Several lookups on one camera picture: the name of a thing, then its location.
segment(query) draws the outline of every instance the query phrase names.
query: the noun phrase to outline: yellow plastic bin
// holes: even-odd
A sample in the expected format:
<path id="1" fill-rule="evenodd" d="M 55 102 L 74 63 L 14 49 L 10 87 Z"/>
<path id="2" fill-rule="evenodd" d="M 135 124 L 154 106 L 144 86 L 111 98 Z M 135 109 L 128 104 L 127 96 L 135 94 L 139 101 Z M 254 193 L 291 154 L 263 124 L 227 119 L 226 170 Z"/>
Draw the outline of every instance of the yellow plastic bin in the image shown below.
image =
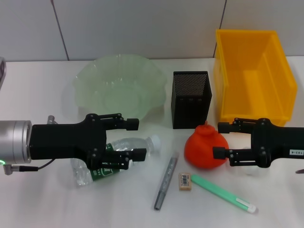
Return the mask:
<path id="1" fill-rule="evenodd" d="M 275 31 L 217 30 L 214 79 L 219 121 L 269 118 L 284 126 L 297 85 Z"/>

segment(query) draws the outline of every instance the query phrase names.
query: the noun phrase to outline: white table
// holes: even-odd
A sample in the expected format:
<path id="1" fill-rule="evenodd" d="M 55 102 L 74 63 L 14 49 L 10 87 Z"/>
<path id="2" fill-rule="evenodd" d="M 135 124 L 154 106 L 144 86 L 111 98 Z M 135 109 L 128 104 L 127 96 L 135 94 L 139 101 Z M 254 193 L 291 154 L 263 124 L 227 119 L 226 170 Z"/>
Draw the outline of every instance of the white table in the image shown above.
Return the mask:
<path id="1" fill-rule="evenodd" d="M 304 127 L 304 57 L 288 58 L 298 82 L 294 116 L 288 126 Z M 124 137 L 158 134 L 163 140 L 159 157 L 132 169 L 78 188 L 74 184 L 69 160 L 56 160 L 35 173 L 6 176 L 0 169 L 1 227 L 19 228 L 219 228 L 304 226 L 303 160 L 280 159 L 260 176 L 247 176 L 242 167 L 226 164 L 201 171 L 180 156 L 167 196 L 161 208 L 152 209 L 158 188 L 174 150 L 183 153 L 193 130 L 173 130 L 171 123 L 171 87 L 173 71 L 207 70 L 212 78 L 213 59 L 154 60 L 168 76 L 167 100 L 140 122 L 139 131 L 108 131 L 108 141 Z M 58 123 L 78 123 L 86 113 L 74 103 L 71 81 L 87 64 L 71 62 L 19 62 L 7 64 L 7 76 L 0 90 L 0 120 L 31 120 L 45 124 L 52 114 Z M 216 125 L 212 99 L 208 121 Z M 231 148 L 250 145 L 246 134 L 225 135 Z M 46 161 L 33 161 L 42 165 Z M 256 215 L 223 201 L 194 185 L 192 191 L 178 189 L 178 173 L 196 173 L 248 200 L 259 208 Z"/>

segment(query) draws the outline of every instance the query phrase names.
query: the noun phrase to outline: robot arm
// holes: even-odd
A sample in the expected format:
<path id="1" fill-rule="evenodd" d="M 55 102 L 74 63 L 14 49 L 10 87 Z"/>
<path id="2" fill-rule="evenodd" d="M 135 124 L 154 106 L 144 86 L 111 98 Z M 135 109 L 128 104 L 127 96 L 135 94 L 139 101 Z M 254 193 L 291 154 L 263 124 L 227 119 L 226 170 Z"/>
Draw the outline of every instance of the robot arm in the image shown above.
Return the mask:
<path id="1" fill-rule="evenodd" d="M 53 116 L 49 116 L 47 124 L 33 126 L 30 121 L 0 121 L 0 159 L 7 175 L 13 171 L 38 171 L 41 168 L 12 164 L 63 158 L 81 159 L 90 170 L 127 170 L 129 160 L 145 160 L 146 149 L 108 152 L 106 130 L 132 131 L 138 130 L 138 125 L 138 119 L 125 121 L 121 114 L 88 114 L 84 121 L 76 124 L 57 124 Z"/>
<path id="2" fill-rule="evenodd" d="M 266 118 L 235 118 L 232 124 L 220 122 L 218 132 L 251 134 L 251 149 L 213 147 L 213 157 L 229 158 L 231 166 L 257 165 L 268 168 L 278 158 L 304 159 L 304 128 L 301 127 L 278 127 Z"/>

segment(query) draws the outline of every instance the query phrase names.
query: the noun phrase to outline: eraser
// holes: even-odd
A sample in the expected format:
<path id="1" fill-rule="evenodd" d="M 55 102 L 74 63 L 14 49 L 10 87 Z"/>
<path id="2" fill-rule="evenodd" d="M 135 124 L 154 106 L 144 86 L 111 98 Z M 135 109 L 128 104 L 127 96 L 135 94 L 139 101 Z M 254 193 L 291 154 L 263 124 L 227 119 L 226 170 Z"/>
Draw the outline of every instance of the eraser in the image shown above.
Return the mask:
<path id="1" fill-rule="evenodd" d="M 179 174 L 180 190 L 191 190 L 191 174 L 182 172 Z"/>

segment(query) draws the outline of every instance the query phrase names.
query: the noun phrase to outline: mint green pen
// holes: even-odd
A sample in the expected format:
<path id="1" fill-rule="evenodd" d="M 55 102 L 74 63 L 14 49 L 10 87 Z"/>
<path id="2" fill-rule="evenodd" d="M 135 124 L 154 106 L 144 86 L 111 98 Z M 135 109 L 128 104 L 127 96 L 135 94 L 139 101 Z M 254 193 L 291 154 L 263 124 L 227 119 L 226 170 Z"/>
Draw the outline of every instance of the mint green pen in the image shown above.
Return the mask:
<path id="1" fill-rule="evenodd" d="M 221 187 L 207 181 L 204 178 L 201 178 L 198 175 L 191 175 L 191 181 L 249 213 L 254 213 L 257 210 L 256 206 L 252 205 L 251 203 L 246 202 L 240 197 L 226 191 L 225 189 L 222 189 Z"/>

